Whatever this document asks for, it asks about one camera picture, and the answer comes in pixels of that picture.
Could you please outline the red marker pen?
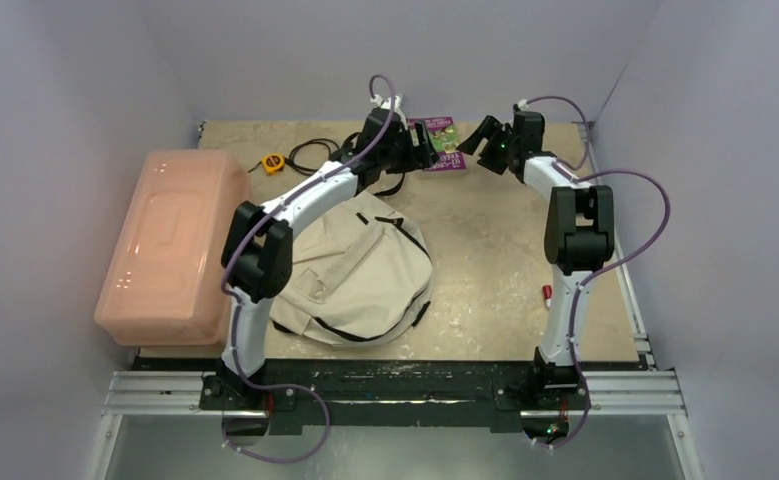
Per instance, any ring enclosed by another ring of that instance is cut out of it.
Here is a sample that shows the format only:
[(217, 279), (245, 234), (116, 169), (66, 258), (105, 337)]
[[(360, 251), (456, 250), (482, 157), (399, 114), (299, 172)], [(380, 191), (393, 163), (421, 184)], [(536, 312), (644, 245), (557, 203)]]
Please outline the red marker pen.
[(550, 309), (553, 300), (553, 287), (550, 284), (545, 284), (541, 288), (541, 293), (545, 307)]

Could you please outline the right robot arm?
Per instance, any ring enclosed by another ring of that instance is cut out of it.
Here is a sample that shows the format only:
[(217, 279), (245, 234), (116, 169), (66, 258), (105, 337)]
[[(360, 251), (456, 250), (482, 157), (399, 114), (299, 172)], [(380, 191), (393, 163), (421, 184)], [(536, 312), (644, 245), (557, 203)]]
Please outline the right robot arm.
[(545, 119), (517, 110), (510, 123), (486, 116), (458, 149), (477, 155), (496, 173), (513, 173), (548, 202), (544, 255), (552, 267), (551, 307), (541, 344), (535, 349), (520, 391), (541, 407), (582, 386), (579, 349), (592, 274), (615, 249), (611, 188), (579, 179), (554, 154), (543, 151)]

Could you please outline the yellow tape measure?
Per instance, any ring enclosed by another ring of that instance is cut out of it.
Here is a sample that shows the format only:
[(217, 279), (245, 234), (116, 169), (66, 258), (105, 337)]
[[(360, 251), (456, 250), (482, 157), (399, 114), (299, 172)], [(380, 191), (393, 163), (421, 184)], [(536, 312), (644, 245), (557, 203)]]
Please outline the yellow tape measure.
[(269, 154), (262, 158), (261, 165), (267, 175), (281, 173), (286, 166), (286, 157), (282, 154)]

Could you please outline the black table front rail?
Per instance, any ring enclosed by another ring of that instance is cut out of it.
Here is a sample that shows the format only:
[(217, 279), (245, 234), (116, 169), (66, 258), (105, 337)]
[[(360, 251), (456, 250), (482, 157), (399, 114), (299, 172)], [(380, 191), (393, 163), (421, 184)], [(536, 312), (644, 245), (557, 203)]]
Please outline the black table front rail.
[(223, 365), (203, 376), (199, 407), (234, 435), (307, 427), (486, 428), (558, 442), (587, 412), (571, 367), (530, 361), (271, 359), (243, 381)]

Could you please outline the beige canvas backpack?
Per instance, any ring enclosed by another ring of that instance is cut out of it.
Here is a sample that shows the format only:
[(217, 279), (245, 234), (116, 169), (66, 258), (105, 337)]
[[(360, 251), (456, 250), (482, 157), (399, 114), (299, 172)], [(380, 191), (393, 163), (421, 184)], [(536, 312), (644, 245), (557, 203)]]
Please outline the beige canvas backpack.
[(427, 313), (434, 272), (419, 225), (363, 192), (295, 239), (292, 276), (270, 321), (284, 334), (330, 347), (384, 345)]

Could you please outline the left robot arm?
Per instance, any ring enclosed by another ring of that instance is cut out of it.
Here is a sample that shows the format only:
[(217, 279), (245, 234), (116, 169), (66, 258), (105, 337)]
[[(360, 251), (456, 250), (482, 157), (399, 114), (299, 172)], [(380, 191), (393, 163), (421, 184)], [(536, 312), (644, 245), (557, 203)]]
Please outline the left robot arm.
[(236, 208), (221, 257), (221, 290), (231, 302), (221, 361), (232, 374), (224, 395), (237, 408), (252, 408), (262, 399), (263, 382), (254, 374), (266, 360), (270, 311), (292, 275), (297, 236), (382, 174), (424, 170), (438, 158), (423, 121), (376, 107), (351, 140), (290, 191), (261, 205), (245, 201)]

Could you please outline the purple Treehouse book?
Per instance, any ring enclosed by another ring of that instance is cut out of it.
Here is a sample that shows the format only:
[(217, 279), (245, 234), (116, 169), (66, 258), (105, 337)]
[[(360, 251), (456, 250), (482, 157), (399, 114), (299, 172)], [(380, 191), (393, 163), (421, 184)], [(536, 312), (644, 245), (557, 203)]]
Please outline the purple Treehouse book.
[(465, 157), (457, 149), (461, 140), (452, 117), (440, 116), (409, 119), (411, 127), (416, 123), (424, 125), (438, 155), (438, 160), (433, 166), (418, 172), (420, 176), (460, 175), (467, 172)]

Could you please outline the pink plastic storage box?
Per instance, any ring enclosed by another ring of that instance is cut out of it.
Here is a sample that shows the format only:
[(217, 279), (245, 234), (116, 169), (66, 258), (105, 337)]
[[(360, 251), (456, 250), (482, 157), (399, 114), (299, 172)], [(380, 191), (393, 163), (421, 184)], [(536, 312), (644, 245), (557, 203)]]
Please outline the pink plastic storage box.
[(120, 345), (212, 347), (226, 337), (221, 255), (250, 179), (223, 149), (148, 154), (94, 320)]

